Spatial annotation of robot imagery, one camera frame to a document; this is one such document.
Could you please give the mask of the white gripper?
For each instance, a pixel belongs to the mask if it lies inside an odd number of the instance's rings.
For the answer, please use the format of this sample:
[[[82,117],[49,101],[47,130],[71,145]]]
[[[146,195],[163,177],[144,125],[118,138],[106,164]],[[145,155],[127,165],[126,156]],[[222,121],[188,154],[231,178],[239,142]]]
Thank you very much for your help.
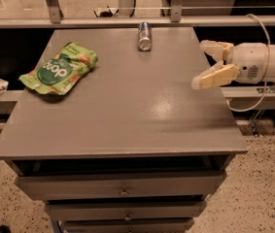
[[[269,59],[269,48],[263,43],[243,43],[234,46],[227,42],[203,40],[200,48],[215,61],[208,70],[191,81],[193,89],[205,89],[238,83],[256,84],[263,80]]]

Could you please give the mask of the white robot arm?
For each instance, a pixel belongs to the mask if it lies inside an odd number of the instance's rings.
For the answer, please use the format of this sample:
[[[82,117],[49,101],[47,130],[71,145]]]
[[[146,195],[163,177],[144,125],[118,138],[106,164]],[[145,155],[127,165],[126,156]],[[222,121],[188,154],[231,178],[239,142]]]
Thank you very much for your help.
[[[200,48],[216,63],[194,77],[193,89],[238,83],[275,83],[275,45],[263,43],[231,43],[203,40]]]

